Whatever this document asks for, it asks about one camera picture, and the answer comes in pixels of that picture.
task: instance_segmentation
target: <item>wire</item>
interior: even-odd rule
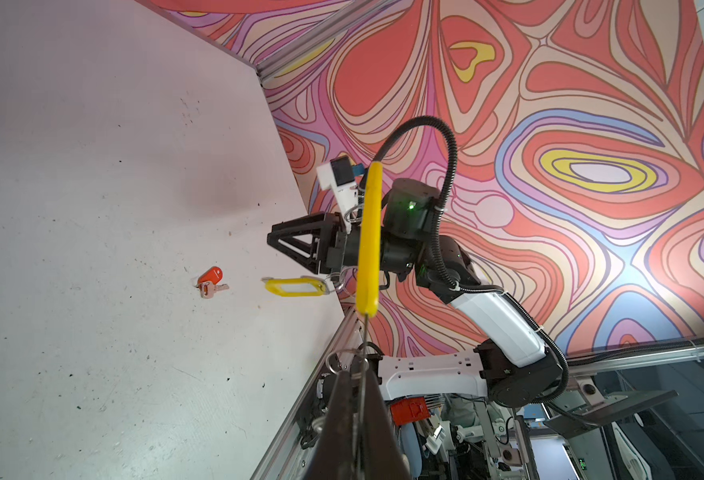
[[[452,398],[461,398],[462,400],[466,400],[467,402],[481,402],[484,405],[488,405],[487,403],[485,403],[485,399],[482,397],[466,398],[465,396],[461,396],[458,393],[451,393],[450,395]]]
[[[599,427],[600,425],[594,422],[591,422],[587,420],[586,418],[576,415],[575,413],[570,413],[564,408],[560,408],[559,406],[555,405],[553,402],[547,402],[546,405],[551,408],[552,410],[558,412],[560,415],[570,418],[574,422],[578,422],[582,424],[583,426],[590,426],[590,427]]]
[[[352,271],[357,270],[357,267],[356,266],[345,266],[340,271],[331,272],[330,274],[328,274],[328,276],[325,277],[325,280],[330,280],[333,283],[333,289],[336,291],[336,294],[344,292],[349,296],[354,296],[353,293],[351,293],[347,290],[347,283],[348,282],[344,278],[347,275],[347,272],[350,270],[352,270]],[[338,282],[333,281],[333,278],[336,276],[339,279]]]
[[[499,440],[499,443],[502,445],[509,445],[509,420],[511,420],[513,418],[514,417],[511,416],[506,419],[506,422],[504,422],[504,430],[505,430],[505,434],[506,434],[506,440],[504,442],[502,442],[501,440],[499,440],[499,437],[496,437],[496,440]]]
[[[376,353],[378,353],[379,355],[384,356],[384,351],[381,350],[381,347],[379,347],[378,345],[376,345],[376,343],[373,343],[373,342],[370,342],[370,341],[360,343],[359,346],[357,347],[357,350],[363,350],[363,348],[364,348],[364,347],[367,347],[367,346],[369,346],[370,348],[374,349],[374,350],[376,351]]]
[[[354,218],[352,218],[352,213],[355,210],[361,210],[364,205],[365,205],[365,202],[363,202],[361,204],[357,204],[357,205],[353,206],[352,208],[348,209],[346,212],[344,212],[344,219],[352,225],[357,225],[357,224],[362,223],[363,216],[360,215],[360,216],[355,216]]]

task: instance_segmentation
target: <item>psychedelic patterned backdrop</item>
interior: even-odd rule
[[[366,164],[398,124],[436,115],[459,141],[443,233],[567,352],[704,335],[691,0],[402,0],[264,87],[310,211],[335,207],[320,162]],[[385,159],[385,188],[439,185],[445,165],[435,132],[412,130]],[[485,338],[413,276],[372,327],[400,356]]]
[[[148,0],[256,64],[351,0]]]

